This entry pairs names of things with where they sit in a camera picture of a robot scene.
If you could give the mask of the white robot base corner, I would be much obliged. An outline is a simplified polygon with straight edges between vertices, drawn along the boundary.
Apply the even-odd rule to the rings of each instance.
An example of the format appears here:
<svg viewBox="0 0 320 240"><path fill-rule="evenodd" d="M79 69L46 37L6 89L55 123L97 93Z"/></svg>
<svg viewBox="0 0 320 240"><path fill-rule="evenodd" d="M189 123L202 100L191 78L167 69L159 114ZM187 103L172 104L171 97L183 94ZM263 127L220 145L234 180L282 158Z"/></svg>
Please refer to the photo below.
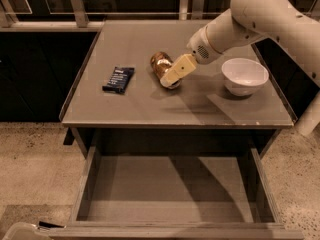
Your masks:
<svg viewBox="0 0 320 240"><path fill-rule="evenodd" d="M53 240L48 235L52 228L63 228L63 225L44 221L38 224L17 222L8 229L2 240Z"/></svg>

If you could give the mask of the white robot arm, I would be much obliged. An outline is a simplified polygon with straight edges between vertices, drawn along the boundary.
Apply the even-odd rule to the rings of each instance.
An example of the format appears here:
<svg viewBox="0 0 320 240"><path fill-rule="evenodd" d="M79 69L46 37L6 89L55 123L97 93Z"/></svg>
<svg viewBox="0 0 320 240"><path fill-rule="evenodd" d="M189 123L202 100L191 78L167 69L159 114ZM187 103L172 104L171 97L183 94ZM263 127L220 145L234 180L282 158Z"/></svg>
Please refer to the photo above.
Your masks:
<svg viewBox="0 0 320 240"><path fill-rule="evenodd" d="M320 87L320 22L297 11L288 0L230 0L230 8L199 29L160 78L169 87L227 50L269 38Z"/></svg>

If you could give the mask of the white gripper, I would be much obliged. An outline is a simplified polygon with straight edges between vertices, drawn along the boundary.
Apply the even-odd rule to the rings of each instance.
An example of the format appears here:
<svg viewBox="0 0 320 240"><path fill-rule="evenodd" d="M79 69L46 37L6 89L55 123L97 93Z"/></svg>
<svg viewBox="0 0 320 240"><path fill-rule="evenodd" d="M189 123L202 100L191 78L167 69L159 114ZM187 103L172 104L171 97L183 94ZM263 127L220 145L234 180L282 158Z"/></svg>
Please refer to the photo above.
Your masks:
<svg viewBox="0 0 320 240"><path fill-rule="evenodd" d="M217 60L221 53L209 41L208 27L199 29L189 40L187 47L191 54L179 56L160 78L162 86L168 88L193 72L199 64L207 65Z"/></svg>

